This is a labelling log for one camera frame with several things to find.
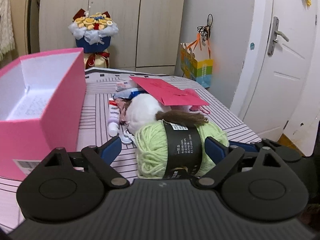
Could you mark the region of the white red tube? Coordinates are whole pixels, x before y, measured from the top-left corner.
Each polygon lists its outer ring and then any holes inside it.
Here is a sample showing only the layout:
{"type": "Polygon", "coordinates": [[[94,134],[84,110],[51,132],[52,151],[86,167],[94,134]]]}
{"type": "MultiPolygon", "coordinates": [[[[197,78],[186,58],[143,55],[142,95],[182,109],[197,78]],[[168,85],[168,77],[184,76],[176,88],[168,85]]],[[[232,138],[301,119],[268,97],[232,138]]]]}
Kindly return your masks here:
{"type": "Polygon", "coordinates": [[[108,99],[108,119],[107,130],[111,137],[115,137],[119,133],[120,110],[117,103],[112,99],[108,99]]]}

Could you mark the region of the green yarn ball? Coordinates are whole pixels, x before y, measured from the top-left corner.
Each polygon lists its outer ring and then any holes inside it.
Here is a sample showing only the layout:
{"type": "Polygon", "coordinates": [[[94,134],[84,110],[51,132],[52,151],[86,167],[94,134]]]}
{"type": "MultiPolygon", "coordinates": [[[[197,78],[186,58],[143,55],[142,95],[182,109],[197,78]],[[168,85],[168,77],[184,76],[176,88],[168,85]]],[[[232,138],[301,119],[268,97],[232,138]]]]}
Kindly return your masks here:
{"type": "Polygon", "coordinates": [[[207,137],[229,146],[227,133],[213,122],[185,127],[160,120],[141,127],[135,133],[138,177],[174,178],[179,171],[206,174],[215,166],[204,148],[207,137]]]}

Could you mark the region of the red paper card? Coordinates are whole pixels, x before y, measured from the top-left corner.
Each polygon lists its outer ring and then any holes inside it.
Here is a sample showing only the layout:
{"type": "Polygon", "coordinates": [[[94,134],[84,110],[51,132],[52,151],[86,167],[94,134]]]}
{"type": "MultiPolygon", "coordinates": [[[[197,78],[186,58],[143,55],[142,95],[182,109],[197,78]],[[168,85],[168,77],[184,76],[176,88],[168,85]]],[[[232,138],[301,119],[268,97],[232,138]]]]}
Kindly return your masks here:
{"type": "Polygon", "coordinates": [[[165,106],[208,106],[209,103],[198,96],[191,95],[162,79],[131,76],[137,85],[165,106]]]}

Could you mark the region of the white brown plush toy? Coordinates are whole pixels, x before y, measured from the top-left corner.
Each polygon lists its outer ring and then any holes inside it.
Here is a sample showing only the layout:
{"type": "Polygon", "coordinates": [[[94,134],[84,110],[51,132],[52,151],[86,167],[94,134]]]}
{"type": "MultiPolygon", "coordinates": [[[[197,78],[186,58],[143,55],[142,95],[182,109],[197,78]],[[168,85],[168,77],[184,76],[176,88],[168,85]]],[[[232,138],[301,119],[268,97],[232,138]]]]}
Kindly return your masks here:
{"type": "Polygon", "coordinates": [[[180,108],[165,106],[150,94],[139,94],[125,103],[124,121],[127,130],[135,134],[140,128],[165,120],[183,126],[202,126],[208,122],[201,113],[192,113],[180,108]]]}

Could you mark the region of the tissue pack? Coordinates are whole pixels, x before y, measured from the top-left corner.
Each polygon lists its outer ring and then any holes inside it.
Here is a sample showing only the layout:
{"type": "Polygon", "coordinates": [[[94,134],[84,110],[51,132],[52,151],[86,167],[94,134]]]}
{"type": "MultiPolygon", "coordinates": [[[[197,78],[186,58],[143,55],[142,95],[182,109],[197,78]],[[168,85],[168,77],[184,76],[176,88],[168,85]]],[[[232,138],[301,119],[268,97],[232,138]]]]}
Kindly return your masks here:
{"type": "Polygon", "coordinates": [[[133,80],[120,80],[116,82],[116,91],[122,91],[131,88],[138,88],[139,85],[133,80]]]}

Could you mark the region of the white door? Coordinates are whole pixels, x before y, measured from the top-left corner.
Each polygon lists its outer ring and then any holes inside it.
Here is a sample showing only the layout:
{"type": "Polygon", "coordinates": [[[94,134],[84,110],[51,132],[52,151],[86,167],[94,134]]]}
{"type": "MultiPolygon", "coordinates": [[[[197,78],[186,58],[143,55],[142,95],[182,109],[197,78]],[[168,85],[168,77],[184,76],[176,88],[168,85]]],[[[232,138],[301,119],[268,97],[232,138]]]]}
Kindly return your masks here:
{"type": "Polygon", "coordinates": [[[299,102],[316,39],[317,0],[255,0],[244,68],[231,111],[259,137],[278,140],[299,102]],[[279,18],[274,54],[268,56],[273,18],[279,18]]]}

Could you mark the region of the colourful paper gift bag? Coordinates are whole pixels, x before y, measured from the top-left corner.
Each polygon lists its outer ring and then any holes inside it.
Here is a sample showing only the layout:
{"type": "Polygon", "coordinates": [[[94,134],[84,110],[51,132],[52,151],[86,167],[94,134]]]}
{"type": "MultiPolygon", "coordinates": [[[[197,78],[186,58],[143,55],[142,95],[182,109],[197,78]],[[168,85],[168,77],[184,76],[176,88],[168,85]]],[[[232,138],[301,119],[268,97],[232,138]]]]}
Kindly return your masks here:
{"type": "Polygon", "coordinates": [[[191,43],[180,43],[180,65],[186,78],[196,81],[204,88],[209,88],[212,82],[214,60],[211,54],[210,42],[202,41],[198,33],[191,43]]]}

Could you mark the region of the pink storage box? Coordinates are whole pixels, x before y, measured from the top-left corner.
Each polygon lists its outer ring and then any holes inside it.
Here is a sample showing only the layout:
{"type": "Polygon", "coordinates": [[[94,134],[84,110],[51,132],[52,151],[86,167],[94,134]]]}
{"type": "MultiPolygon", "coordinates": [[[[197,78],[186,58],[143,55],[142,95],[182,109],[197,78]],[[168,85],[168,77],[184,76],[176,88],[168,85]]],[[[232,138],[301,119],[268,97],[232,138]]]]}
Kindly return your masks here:
{"type": "Polygon", "coordinates": [[[85,94],[81,48],[24,55],[1,68],[1,176],[23,180],[54,148],[74,151],[85,94]]]}

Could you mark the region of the striped table cloth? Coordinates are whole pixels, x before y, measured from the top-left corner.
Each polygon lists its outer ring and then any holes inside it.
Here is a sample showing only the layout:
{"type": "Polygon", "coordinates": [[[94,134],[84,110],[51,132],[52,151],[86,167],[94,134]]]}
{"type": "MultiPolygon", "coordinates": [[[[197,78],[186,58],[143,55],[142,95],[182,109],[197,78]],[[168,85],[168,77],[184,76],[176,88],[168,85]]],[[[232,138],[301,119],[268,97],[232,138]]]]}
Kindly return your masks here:
{"type": "MultiPolygon", "coordinates": [[[[118,80],[127,80],[134,76],[131,72],[113,72],[111,70],[93,70],[87,72],[86,94],[80,98],[79,120],[74,129],[60,124],[63,132],[76,134],[73,151],[80,151],[89,145],[101,146],[110,140],[107,132],[108,99],[116,91],[118,80]]],[[[216,123],[228,134],[228,139],[238,142],[258,142],[260,138],[210,92],[195,81],[178,76],[162,76],[166,82],[179,89],[191,88],[209,105],[203,109],[208,119],[216,123]]],[[[32,171],[57,144],[48,145],[50,135],[41,130],[33,133],[29,128],[19,128],[22,135],[29,137],[23,143],[22,136],[16,132],[8,138],[1,137],[1,229],[9,233],[24,221],[16,202],[16,191],[21,181],[32,171]]]]}

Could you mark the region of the cream knitted cardigan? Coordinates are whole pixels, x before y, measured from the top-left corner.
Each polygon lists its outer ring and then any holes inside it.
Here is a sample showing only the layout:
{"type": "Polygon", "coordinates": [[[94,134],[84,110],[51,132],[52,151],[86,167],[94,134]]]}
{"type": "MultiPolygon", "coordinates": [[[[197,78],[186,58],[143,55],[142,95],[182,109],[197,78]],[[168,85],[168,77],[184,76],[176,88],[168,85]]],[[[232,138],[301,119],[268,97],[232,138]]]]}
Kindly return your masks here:
{"type": "Polygon", "coordinates": [[[10,0],[0,0],[1,15],[1,61],[5,55],[15,49],[14,32],[12,27],[10,0]]]}

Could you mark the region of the flower bouquet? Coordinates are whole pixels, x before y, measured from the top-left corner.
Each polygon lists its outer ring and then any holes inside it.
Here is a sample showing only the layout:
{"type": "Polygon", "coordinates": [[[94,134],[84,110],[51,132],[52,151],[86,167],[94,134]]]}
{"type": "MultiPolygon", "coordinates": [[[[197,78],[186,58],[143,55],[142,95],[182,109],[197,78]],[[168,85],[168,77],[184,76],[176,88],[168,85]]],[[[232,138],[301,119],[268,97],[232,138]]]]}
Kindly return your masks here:
{"type": "Polygon", "coordinates": [[[84,51],[85,69],[110,67],[107,49],[119,29],[107,11],[90,15],[88,11],[80,9],[73,16],[68,29],[75,38],[76,46],[84,51]]]}

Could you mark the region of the beige wardrobe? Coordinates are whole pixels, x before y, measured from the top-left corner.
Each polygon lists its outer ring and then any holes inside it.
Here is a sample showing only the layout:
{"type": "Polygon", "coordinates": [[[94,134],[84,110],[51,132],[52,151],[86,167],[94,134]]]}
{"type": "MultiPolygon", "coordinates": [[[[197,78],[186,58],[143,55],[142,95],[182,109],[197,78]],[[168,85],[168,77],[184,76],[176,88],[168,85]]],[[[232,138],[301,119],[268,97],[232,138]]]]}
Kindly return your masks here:
{"type": "Polygon", "coordinates": [[[41,51],[103,46],[117,69],[173,74],[184,0],[40,0],[41,51]]]}

